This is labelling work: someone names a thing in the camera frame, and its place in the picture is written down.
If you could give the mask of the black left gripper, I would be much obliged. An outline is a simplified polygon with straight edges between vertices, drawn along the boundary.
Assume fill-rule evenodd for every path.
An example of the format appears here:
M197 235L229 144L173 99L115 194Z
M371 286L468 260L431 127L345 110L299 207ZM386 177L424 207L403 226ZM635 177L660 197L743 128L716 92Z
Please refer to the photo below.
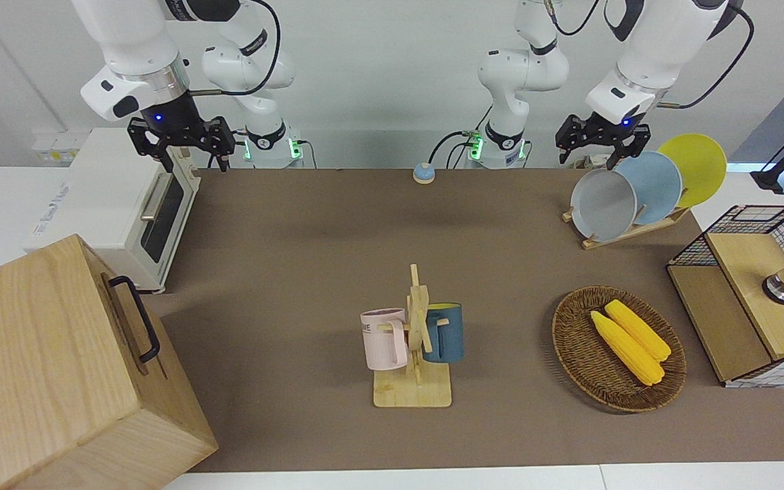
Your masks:
M558 164L566 164L574 150L590 145L613 147L607 170L613 170L622 159L638 157L651 137L650 126L641 124L644 115L632 112L619 123L610 122L597 112L585 120L569 115L556 132Z

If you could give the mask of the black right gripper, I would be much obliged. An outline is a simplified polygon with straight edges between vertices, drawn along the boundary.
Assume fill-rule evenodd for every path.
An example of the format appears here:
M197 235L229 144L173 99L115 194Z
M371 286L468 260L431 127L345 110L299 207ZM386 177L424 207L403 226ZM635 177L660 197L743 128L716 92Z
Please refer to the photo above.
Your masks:
M174 162L168 155L168 146L193 146L208 148L222 172L230 168L230 157L237 142L224 118L202 120L192 93L184 92L177 99L158 103L148 108L148 123L143 118L131 118L127 125L133 147L138 155L152 157L164 170L172 174Z

